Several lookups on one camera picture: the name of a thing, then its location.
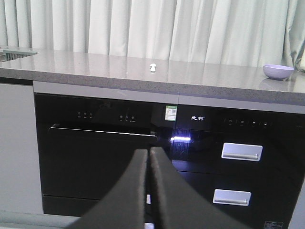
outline purple bowl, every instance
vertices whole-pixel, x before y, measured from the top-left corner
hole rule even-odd
[[[275,80],[282,80],[291,76],[294,72],[294,68],[282,66],[282,65],[275,65],[275,64],[265,64],[263,66],[263,72],[266,76],[271,79]]]

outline white curtain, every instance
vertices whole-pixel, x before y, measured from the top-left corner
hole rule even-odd
[[[293,66],[305,0],[0,0],[0,46]]]

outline blue led light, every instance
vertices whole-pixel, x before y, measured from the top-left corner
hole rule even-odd
[[[190,142],[191,138],[190,137],[180,137],[180,136],[174,136],[171,137],[172,142]]]

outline brand logo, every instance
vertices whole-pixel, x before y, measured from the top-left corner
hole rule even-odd
[[[205,116],[192,116],[191,120],[197,120],[197,121],[203,121],[205,119]]]

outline cabinet panel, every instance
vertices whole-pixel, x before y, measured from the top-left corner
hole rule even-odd
[[[0,210],[42,214],[33,87],[0,84]]]

